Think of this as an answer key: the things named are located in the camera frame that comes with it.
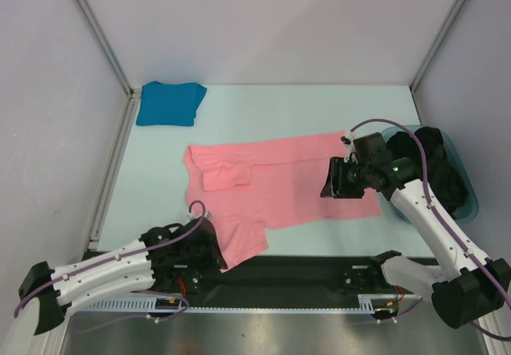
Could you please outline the pink t shirt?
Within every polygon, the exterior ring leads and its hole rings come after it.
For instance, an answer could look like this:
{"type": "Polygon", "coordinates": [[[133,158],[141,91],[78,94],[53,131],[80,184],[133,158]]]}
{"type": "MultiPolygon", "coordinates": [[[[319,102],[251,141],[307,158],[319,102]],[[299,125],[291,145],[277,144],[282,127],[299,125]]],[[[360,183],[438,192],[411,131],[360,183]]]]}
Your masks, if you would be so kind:
{"type": "Polygon", "coordinates": [[[186,148],[186,200],[202,201],[224,259],[223,270],[263,253],[266,232],[319,219],[361,219],[381,213],[373,190],[361,199],[323,198],[332,156],[344,157],[343,132],[246,144],[186,148]]]}

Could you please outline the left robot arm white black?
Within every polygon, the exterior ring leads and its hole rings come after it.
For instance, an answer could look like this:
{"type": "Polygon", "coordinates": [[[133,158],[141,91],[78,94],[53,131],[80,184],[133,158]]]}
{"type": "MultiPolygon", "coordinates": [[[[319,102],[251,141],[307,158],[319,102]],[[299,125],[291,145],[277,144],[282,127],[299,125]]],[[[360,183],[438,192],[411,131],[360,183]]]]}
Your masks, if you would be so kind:
{"type": "Polygon", "coordinates": [[[18,288],[19,314],[38,303],[35,334],[57,328],[66,317],[123,293],[170,290],[183,269],[224,270],[214,226],[196,218],[187,224],[153,227],[118,250],[56,268],[33,265],[18,288]]]}

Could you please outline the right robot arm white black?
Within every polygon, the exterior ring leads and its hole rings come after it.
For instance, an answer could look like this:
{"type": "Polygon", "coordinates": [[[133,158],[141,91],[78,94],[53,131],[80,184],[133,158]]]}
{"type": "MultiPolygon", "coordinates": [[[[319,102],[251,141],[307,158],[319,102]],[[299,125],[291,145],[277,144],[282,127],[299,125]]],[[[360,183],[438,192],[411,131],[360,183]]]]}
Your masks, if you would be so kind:
{"type": "Polygon", "coordinates": [[[509,264],[492,260],[461,230],[434,197],[425,166],[393,157],[378,132],[345,141],[348,153],[330,158],[321,197],[360,199],[368,189],[381,193],[413,224],[439,265],[433,270],[387,251],[374,259],[370,286],[378,292],[392,286],[413,292],[453,329],[509,306],[509,264]]]}

